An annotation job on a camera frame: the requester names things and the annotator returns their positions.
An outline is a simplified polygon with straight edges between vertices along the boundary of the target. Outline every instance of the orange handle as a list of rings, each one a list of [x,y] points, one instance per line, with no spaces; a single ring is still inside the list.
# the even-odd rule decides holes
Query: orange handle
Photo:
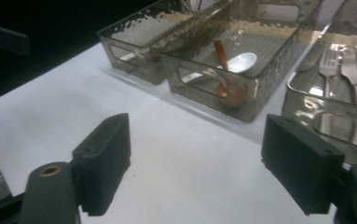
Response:
[[[218,56],[222,68],[228,71],[227,56],[225,55],[224,45],[221,40],[213,42],[216,54]],[[218,95],[223,98],[222,103],[228,107],[236,107],[243,105],[247,99],[248,88],[245,84],[229,82],[228,86],[225,81],[219,82]]]
[[[219,62],[222,64],[222,68],[228,71],[227,56],[225,55],[224,45],[221,40],[215,40],[213,42],[215,46],[216,55],[218,55]]]

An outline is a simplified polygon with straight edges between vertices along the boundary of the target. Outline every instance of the screw hole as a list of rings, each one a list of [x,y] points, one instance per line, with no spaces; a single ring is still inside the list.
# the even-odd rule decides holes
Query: screw hole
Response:
[[[60,166],[49,166],[41,171],[41,176],[51,176],[57,174],[61,171],[62,168]]]

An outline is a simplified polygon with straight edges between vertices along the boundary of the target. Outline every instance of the spoon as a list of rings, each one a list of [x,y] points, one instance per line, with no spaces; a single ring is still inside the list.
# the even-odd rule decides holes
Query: spoon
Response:
[[[220,64],[222,65],[222,68],[229,71],[229,67],[227,64],[227,57],[225,55],[225,50],[222,41],[216,40],[213,42],[213,45],[215,47],[216,54],[218,56]],[[247,91],[248,91],[247,85],[239,81],[232,80],[231,77],[227,77],[226,80],[221,81],[218,85],[217,91],[218,91],[218,95],[223,98],[222,104],[228,107],[240,106],[244,104],[245,101],[247,100]]]

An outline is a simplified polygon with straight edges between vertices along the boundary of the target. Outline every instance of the knife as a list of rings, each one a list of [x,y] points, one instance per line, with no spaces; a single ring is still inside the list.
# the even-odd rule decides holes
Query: knife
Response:
[[[341,75],[346,77],[352,85],[354,104],[357,105],[357,60],[354,46],[348,46],[344,51],[341,64]],[[357,122],[355,122],[351,142],[357,146]]]

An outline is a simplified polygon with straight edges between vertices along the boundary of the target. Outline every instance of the silverware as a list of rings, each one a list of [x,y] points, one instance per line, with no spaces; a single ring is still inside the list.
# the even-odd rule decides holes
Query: silverware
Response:
[[[338,74],[338,54],[337,50],[328,48],[323,49],[323,54],[318,65],[318,72],[324,76],[323,97],[330,97],[330,78]],[[320,119],[320,132],[331,135],[332,120],[329,114],[322,114]]]
[[[341,75],[346,77],[353,87],[354,104],[357,105],[357,61],[355,48],[353,46],[348,46],[347,49],[344,50],[343,61],[341,64]],[[357,122],[355,122],[351,142],[354,145],[357,145]]]

